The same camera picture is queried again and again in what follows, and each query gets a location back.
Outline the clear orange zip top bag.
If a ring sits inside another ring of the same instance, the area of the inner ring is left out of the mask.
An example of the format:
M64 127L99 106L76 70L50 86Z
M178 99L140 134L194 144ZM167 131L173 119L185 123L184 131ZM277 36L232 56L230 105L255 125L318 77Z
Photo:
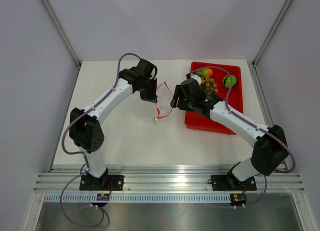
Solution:
M167 118L173 111L170 102L173 92L166 81L156 88L157 103L142 101L138 94L133 98L131 111L142 122L157 122Z

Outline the brown toy longan bunch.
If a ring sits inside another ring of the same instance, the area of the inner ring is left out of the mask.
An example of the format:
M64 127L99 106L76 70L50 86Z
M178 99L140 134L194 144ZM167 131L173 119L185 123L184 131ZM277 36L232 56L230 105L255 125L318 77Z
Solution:
M200 87L207 96L211 94L216 95L219 91L215 80L209 76L201 77Z

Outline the green orange toy mango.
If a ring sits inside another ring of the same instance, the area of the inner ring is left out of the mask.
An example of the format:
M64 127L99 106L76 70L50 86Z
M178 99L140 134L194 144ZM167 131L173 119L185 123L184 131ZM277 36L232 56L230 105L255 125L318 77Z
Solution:
M195 75L199 76L199 77L211 77L213 75L213 70L211 68L202 68L199 70L196 70L194 72Z

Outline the green toy watermelon ball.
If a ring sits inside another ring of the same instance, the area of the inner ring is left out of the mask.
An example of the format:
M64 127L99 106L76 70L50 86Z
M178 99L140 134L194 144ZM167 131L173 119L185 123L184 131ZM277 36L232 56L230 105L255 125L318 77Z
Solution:
M237 84L237 77L234 75L226 75L223 79L222 79L222 85L223 87L225 87L226 89L229 88L233 88L236 84Z

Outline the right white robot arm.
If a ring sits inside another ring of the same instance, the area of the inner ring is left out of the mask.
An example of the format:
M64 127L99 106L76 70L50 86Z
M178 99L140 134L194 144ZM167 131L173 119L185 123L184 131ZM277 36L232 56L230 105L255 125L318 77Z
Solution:
M239 189L254 176L269 176L290 154L280 126L269 127L253 121L230 107L226 99L214 93L207 95L192 77L176 85L170 106L222 124L252 147L251 157L235 164L226 174L227 185L232 190Z

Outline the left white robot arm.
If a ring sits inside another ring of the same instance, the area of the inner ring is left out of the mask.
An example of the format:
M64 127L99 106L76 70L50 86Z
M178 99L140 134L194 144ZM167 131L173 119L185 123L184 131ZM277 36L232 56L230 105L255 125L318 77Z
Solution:
M80 190L111 189L112 179L102 157L105 141L102 124L122 101L135 92L140 93L141 100L157 103L157 73L158 69L153 63L141 58L136 66L118 70L115 84L96 101L70 112L68 135L87 165L85 173L81 175Z

